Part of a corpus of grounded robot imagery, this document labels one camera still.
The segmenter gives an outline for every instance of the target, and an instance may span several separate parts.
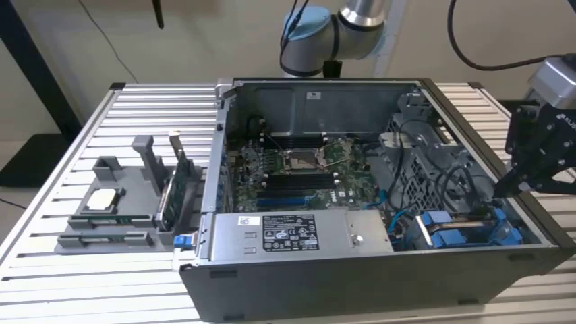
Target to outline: green circuit board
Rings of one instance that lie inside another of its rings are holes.
[[[330,139],[322,148],[290,151],[264,150],[246,144],[238,150],[232,169],[234,212],[358,210],[378,199],[361,145],[350,138]],[[316,173],[334,175],[336,188],[302,190],[301,205],[257,206],[257,194],[266,176]]]

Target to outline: metal slatted table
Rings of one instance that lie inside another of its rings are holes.
[[[509,115],[482,89],[438,84],[497,156],[504,152]],[[206,166],[214,129],[214,86],[129,84],[110,90],[76,142],[0,246],[0,322],[201,322],[170,253],[58,256],[52,253],[66,216],[94,178],[100,155],[141,165],[130,149],[137,134],[154,135],[153,149],[166,165],[176,159],[168,131],[181,133],[186,156]],[[557,176],[573,180],[564,172]],[[534,194],[576,238],[576,200]],[[273,323],[576,323],[576,258],[548,275],[518,280],[489,304],[272,321]]]

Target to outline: wall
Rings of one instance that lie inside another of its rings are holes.
[[[448,43],[448,3],[408,1],[386,76],[478,81],[500,98],[522,96],[537,65],[501,72],[466,67]],[[566,0],[458,0],[453,26],[464,54],[482,65],[576,52],[576,14]]]
[[[112,82],[133,82],[76,0],[13,1],[70,104],[89,117]],[[278,37],[290,1],[164,0],[165,28],[149,0],[84,0],[124,63],[142,83],[280,76]],[[336,12],[342,1],[313,0]],[[373,59],[345,64],[370,76]]]
[[[24,74],[0,41],[0,141],[26,140],[57,127]]]

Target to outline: motherboard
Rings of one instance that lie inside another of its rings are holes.
[[[234,212],[366,209],[378,201],[362,143],[353,137],[261,133],[228,152]]]

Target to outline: robotic arm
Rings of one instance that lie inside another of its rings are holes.
[[[384,0],[348,0],[336,15],[317,6],[289,15],[280,52],[284,75],[314,76],[325,61],[366,57],[381,41],[384,16]]]
[[[576,194],[576,182],[553,176],[576,167],[576,54],[550,57],[530,78],[545,104],[512,111],[505,139],[510,169],[494,186],[494,196],[525,190]]]

